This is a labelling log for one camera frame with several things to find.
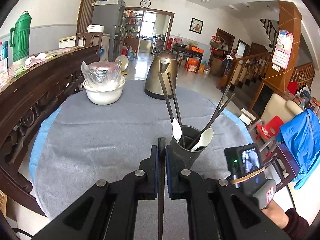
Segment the maroon right forearm sleeve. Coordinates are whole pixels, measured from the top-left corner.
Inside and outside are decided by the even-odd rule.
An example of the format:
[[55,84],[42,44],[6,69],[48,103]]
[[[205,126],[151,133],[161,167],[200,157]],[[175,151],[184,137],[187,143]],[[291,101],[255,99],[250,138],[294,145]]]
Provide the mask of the maroon right forearm sleeve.
[[285,214],[289,221],[283,230],[291,240],[301,240],[306,235],[309,228],[308,222],[296,212],[295,209],[288,209]]

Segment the right hand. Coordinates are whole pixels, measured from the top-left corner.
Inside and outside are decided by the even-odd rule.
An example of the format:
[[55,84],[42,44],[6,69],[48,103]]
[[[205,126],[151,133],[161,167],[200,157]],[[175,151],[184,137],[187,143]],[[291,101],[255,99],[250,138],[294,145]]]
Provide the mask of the right hand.
[[281,229],[284,229],[289,223],[289,217],[274,200],[270,201],[268,206],[261,211]]

